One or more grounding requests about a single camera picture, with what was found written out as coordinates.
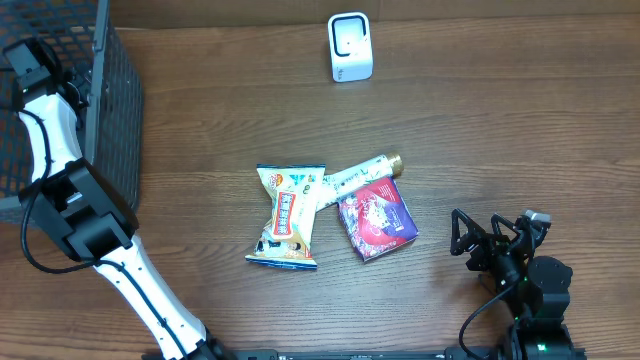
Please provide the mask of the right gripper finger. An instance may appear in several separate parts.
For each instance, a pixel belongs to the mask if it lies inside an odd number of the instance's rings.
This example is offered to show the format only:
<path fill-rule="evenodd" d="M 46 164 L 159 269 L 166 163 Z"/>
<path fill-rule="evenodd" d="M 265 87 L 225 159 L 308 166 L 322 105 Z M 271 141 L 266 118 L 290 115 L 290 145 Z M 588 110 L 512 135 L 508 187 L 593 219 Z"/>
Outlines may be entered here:
<path fill-rule="evenodd" d="M 486 240 L 485 229 L 459 208 L 451 212 L 451 226 L 450 253 L 453 256 L 471 252 Z"/>
<path fill-rule="evenodd" d="M 518 248 L 522 245 L 522 231 L 520 229 L 521 218 L 518 217 L 515 221 L 511 221 L 504 216 L 494 213 L 491 217 L 491 226 L 493 234 L 495 235 L 495 244 L 497 247 L 502 248 Z M 510 238 L 502 232 L 502 228 L 505 227 L 514 233 L 514 236 Z"/>

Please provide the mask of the cream snack bag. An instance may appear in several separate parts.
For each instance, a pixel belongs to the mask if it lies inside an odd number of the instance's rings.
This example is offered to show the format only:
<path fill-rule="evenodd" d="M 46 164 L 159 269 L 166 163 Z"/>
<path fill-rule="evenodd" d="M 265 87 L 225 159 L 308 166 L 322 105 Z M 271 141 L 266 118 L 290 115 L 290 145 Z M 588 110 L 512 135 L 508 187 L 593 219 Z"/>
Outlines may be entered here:
<path fill-rule="evenodd" d="M 325 169 L 323 164 L 256 166 L 272 200 L 271 218 L 246 261 L 289 270 L 317 268 L 311 240 Z"/>

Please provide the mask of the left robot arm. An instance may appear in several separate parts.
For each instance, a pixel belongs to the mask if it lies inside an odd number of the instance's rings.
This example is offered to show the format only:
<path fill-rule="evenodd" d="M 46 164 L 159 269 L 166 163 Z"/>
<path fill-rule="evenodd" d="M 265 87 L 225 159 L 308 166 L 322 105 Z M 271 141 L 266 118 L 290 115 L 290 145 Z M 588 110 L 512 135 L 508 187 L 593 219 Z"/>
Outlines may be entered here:
<path fill-rule="evenodd" d="M 132 208 L 82 154 L 77 138 L 80 92 L 50 45 L 19 40 L 3 50 L 15 71 L 10 111 L 25 125 L 32 182 L 19 194 L 21 228 L 35 222 L 73 261 L 92 268 L 137 313 L 164 359 L 231 359 L 206 326 L 180 302 L 152 264 Z"/>

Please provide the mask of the red purple liners pack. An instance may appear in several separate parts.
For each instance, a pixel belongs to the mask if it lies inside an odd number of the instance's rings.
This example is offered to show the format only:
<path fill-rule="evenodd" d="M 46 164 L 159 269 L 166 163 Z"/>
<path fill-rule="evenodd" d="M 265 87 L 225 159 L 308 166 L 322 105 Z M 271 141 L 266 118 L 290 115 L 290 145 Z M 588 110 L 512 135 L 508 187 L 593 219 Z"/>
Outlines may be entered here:
<path fill-rule="evenodd" d="M 343 197 L 338 210 L 352 247 L 364 262 L 407 245 L 419 235 L 392 177 Z"/>

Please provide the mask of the white conditioner tube gold cap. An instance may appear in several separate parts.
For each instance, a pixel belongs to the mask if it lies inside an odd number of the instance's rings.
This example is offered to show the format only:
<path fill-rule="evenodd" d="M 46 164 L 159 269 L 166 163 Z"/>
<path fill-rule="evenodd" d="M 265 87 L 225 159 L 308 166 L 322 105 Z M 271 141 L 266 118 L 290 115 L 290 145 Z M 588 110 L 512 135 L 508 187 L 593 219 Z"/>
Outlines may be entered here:
<path fill-rule="evenodd" d="M 321 211 L 344 196 L 374 183 L 375 181 L 397 176 L 404 170 L 404 163 L 397 152 L 378 155 L 334 174 L 325 175 L 318 196 L 316 211 Z"/>

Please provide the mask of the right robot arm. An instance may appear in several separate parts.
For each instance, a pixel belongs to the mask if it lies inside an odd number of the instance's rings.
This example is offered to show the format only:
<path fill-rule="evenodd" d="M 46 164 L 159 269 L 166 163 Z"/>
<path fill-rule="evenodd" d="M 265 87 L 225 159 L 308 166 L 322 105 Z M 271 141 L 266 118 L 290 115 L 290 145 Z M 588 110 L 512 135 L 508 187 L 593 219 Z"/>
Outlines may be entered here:
<path fill-rule="evenodd" d="M 525 209 L 515 221 L 495 213 L 486 230 L 465 212 L 451 212 L 450 253 L 468 253 L 467 269 L 494 281 L 495 294 L 463 322 L 454 359 L 584 359 L 585 351 L 574 346 L 563 324 L 570 304 L 571 267 L 536 253 L 548 234 L 552 217 Z M 513 324 L 495 347 L 465 344 L 470 323 L 497 302 L 504 302 Z"/>

